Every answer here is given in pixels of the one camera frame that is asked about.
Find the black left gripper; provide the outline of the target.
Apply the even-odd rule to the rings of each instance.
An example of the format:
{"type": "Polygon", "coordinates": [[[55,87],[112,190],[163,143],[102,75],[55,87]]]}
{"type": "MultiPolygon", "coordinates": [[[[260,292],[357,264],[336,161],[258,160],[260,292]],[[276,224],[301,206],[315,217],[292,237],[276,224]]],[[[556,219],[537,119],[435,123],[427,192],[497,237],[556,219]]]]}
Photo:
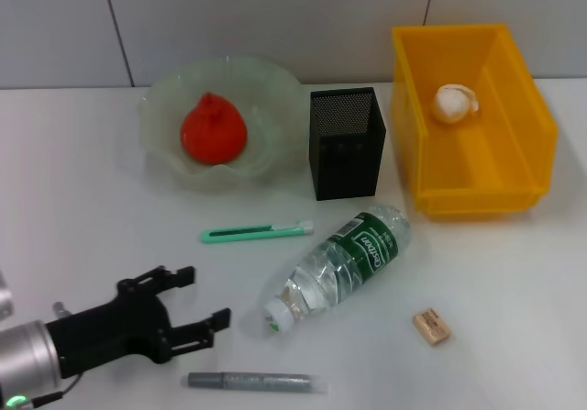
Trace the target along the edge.
{"type": "Polygon", "coordinates": [[[163,364],[172,354],[212,348],[215,334],[230,327],[229,308],[171,329],[167,310],[158,297],[191,284],[195,284],[193,266],[176,272],[159,266],[137,281],[120,282],[112,301],[48,323],[61,377],[70,378],[127,355],[141,355],[163,364]]]}

